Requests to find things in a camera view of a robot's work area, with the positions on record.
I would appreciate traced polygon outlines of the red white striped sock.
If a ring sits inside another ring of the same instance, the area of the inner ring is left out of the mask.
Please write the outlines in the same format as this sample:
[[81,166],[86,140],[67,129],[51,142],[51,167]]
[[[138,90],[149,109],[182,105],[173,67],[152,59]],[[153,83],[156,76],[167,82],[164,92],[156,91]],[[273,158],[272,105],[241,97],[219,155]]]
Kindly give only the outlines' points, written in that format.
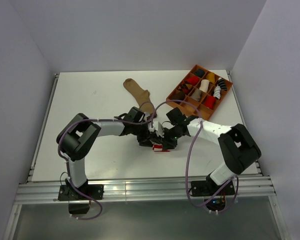
[[162,144],[153,144],[152,150],[154,152],[170,152],[169,149],[164,149]]

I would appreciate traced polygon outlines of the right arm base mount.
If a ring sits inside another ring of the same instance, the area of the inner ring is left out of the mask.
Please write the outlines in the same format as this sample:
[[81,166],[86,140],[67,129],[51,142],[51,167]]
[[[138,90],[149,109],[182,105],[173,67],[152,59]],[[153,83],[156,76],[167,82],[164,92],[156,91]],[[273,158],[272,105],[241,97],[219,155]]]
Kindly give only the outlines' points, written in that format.
[[[191,197],[206,197],[208,200],[217,190],[221,188],[208,176],[206,180],[194,180],[190,182],[188,193]],[[205,206],[209,211],[219,212],[226,208],[226,196],[235,195],[235,187],[231,180],[211,201]]]

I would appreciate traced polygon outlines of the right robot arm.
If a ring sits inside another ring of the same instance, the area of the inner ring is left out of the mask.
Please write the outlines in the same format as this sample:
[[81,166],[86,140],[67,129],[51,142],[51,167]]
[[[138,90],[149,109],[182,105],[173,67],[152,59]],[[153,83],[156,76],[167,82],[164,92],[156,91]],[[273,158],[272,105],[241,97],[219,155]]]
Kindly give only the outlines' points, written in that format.
[[175,146],[183,136],[198,137],[219,145],[223,163],[206,178],[206,189],[212,195],[219,194],[224,183],[240,175],[261,156],[261,150],[243,124],[234,126],[209,122],[196,115],[185,116],[179,108],[166,114],[173,125],[164,129],[164,138]]

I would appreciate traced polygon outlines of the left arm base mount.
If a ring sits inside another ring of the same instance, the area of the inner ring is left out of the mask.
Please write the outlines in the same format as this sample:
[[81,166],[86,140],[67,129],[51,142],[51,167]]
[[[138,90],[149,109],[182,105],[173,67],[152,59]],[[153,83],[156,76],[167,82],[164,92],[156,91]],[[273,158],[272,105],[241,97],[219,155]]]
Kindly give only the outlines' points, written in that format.
[[81,217],[90,210],[92,199],[102,200],[103,194],[103,184],[88,184],[86,182],[75,190],[69,182],[66,182],[60,186],[57,200],[69,202],[68,212]]

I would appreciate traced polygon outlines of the tan brown sock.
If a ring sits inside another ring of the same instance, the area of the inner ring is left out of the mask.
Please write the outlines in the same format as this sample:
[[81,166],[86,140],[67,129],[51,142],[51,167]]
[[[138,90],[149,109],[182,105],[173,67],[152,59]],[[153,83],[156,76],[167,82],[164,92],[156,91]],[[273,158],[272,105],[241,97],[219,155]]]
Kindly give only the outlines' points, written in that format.
[[141,88],[132,78],[126,79],[123,82],[123,86],[134,97],[141,111],[148,114],[154,112],[154,106],[150,100],[150,92],[148,90]]

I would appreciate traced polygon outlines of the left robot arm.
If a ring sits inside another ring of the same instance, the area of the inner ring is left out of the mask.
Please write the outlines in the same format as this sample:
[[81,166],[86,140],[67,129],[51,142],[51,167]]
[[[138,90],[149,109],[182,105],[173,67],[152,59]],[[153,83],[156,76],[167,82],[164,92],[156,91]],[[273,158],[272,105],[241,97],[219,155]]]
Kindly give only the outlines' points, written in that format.
[[152,147],[146,114],[137,107],[112,119],[93,122],[78,113],[59,133],[58,154],[65,159],[68,178],[65,180],[69,194],[81,200],[89,194],[85,171],[85,157],[98,137],[134,135],[142,147]]

